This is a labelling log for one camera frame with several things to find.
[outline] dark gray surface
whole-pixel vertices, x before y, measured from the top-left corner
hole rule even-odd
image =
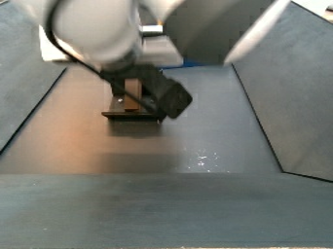
[[[279,173],[231,67],[175,69],[177,120],[109,123],[109,86],[73,67],[0,158],[0,173]]]
[[[291,4],[235,62],[284,171],[333,180],[333,26]]]
[[[37,26],[10,2],[0,6],[0,151],[64,66],[42,62]]]
[[[2,175],[0,199],[0,248],[333,246],[333,185],[283,174]]]
[[[165,34],[183,56],[223,63],[238,39],[272,0],[187,0],[165,20]]]

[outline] black cable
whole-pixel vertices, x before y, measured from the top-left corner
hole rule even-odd
[[[84,63],[80,59],[77,59],[58,44],[57,42],[57,38],[53,32],[53,28],[54,28],[54,18],[56,18],[56,14],[58,9],[61,8],[61,6],[65,4],[65,2],[68,3],[69,0],[54,0],[50,8],[49,8],[49,12],[48,12],[48,16],[46,16],[46,21],[45,21],[45,27],[44,27],[44,31],[45,31],[45,35],[46,38],[49,40],[49,42],[53,44],[53,46],[69,57],[70,61],[80,64],[82,67],[85,67],[92,73],[94,73],[102,80],[106,80],[100,72],[92,67],[89,66],[86,63]],[[117,81],[112,82],[112,86],[116,87],[117,90],[122,91],[124,94],[133,99],[144,108],[145,110],[152,113],[156,114],[157,111],[149,106],[147,105],[141,100],[139,100],[129,92],[125,91],[125,89],[122,89],[122,87],[118,85]]]

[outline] wooden block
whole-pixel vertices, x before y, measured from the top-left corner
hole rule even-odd
[[[141,83],[137,79],[125,79],[124,89],[137,99],[141,98]],[[125,112],[140,111],[140,104],[135,100],[132,100],[127,95],[124,96],[124,100],[122,100],[122,109]]]

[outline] bin floor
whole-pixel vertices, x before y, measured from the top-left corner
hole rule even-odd
[[[167,70],[193,97],[177,120],[109,122],[109,85],[68,70],[0,157],[0,173],[279,173],[231,67]]]

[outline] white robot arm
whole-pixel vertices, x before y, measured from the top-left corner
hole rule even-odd
[[[54,49],[42,34],[42,27],[53,0],[11,0],[40,24],[41,53]],[[96,67],[113,66],[125,56],[137,63],[159,66],[181,64],[181,57],[169,39],[141,39],[139,6],[144,6],[156,23],[183,0],[68,0],[56,17],[54,33],[62,47]]]

